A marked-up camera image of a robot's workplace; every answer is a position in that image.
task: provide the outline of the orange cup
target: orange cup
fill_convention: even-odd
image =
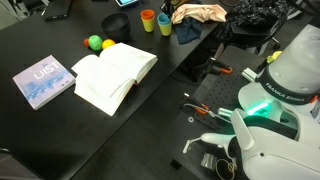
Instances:
[[[151,9],[146,9],[146,10],[141,11],[140,15],[141,15],[142,19],[150,20],[154,17],[154,11]]]

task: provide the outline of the pink cloth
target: pink cloth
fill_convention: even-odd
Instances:
[[[172,14],[171,21],[173,24],[179,24],[184,17],[192,17],[200,22],[226,22],[226,14],[220,5],[184,4]]]

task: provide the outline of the green cup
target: green cup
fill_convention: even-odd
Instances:
[[[161,34],[163,36],[169,36],[171,34],[171,29],[172,29],[172,23],[168,23],[166,25],[162,25],[160,23],[159,24],[159,27],[160,27],[160,30],[161,30]]]
[[[146,32],[152,32],[154,30],[154,16],[152,19],[145,20],[141,17],[144,30]]]

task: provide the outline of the blue cup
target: blue cup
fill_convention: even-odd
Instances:
[[[171,19],[165,13],[160,13],[157,20],[160,25],[167,25],[171,23]]]

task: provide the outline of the green ball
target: green ball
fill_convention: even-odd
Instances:
[[[102,39],[97,35],[90,36],[89,46],[94,51],[100,51],[102,49]]]

